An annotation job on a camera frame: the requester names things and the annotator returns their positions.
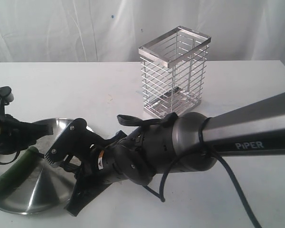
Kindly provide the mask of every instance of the metal utensil holder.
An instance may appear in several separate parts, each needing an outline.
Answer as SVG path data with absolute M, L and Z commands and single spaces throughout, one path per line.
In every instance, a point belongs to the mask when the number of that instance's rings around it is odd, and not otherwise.
M 139 48 L 147 112 L 163 118 L 200 104 L 210 41 L 208 35 L 178 26 Z

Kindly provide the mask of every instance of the stainless steel dish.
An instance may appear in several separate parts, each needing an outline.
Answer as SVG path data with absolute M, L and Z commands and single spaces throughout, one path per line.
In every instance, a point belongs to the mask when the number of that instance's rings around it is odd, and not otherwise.
M 50 124 L 53 126 L 54 135 L 40 138 L 34 145 L 41 153 L 46 153 L 56 138 L 72 122 L 71 119 L 53 118 L 41 120 L 37 124 Z M 0 160 L 10 159 L 0 156 Z M 0 165 L 0 175 L 10 166 Z M 72 173 L 65 172 L 62 168 L 52 168 L 44 159 L 40 159 L 37 167 L 30 176 L 15 189 L 8 197 L 0 199 L 0 210 L 14 214 L 34 214 L 66 202 L 70 199 L 75 178 Z

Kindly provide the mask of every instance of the stainless steel wire basket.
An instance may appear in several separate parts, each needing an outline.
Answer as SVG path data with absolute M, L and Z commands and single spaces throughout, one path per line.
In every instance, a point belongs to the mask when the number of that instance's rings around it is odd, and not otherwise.
M 163 118 L 200 104 L 211 37 L 183 26 L 139 48 L 144 108 Z

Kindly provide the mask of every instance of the black power cord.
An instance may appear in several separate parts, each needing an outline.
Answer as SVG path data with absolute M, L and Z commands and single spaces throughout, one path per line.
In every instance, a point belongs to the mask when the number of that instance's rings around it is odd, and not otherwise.
M 248 215 L 248 217 L 250 218 L 252 224 L 254 225 L 255 228 L 262 228 L 260 223 L 258 222 L 256 216 L 254 215 L 245 195 L 244 195 L 244 192 L 234 174 L 234 172 L 232 171 L 232 169 L 230 168 L 230 166 L 227 164 L 227 162 L 218 154 L 216 153 L 215 151 L 213 151 L 210 147 L 208 147 L 205 142 L 204 142 L 204 139 L 203 139 L 203 129 L 205 128 L 205 126 L 207 125 L 208 121 L 210 120 L 211 118 L 207 118 L 205 119 L 205 121 L 202 123 L 202 125 L 200 126 L 199 128 L 199 142 L 200 142 L 200 146 L 201 146 L 201 149 L 204 150 L 206 152 L 206 156 L 211 156 L 215 159 L 217 159 L 222 165 L 223 167 L 226 169 L 237 193 L 238 193 L 238 196 L 244 206 L 244 209 Z M 188 155 L 192 154 L 192 152 L 188 152 L 188 153 L 184 153 L 184 154 L 181 154 L 179 156 L 177 156 L 171 163 L 170 165 L 168 166 L 168 168 L 165 170 L 165 172 L 163 173 L 162 175 L 162 178 L 161 178 L 161 183 L 160 183 L 160 189 L 159 189 L 159 193 L 155 192 L 154 190 L 152 190 L 151 188 L 149 188 L 148 186 L 144 186 L 145 189 L 147 189 L 150 193 L 152 193 L 154 196 L 158 197 L 162 202 L 165 201 L 165 198 L 164 198 L 164 195 L 163 195 L 163 190 L 164 190 L 164 186 L 165 186 L 165 182 L 167 180 L 167 177 L 168 177 L 168 174 L 169 172 L 171 171 L 172 167 L 180 160 L 182 159 L 183 157 L 186 157 Z

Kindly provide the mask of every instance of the white curtain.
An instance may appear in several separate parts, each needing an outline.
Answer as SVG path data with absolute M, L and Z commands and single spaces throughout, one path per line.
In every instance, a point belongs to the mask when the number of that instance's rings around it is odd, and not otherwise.
M 139 61 L 178 25 L 212 36 L 208 60 L 285 64 L 285 0 L 0 0 L 0 62 Z

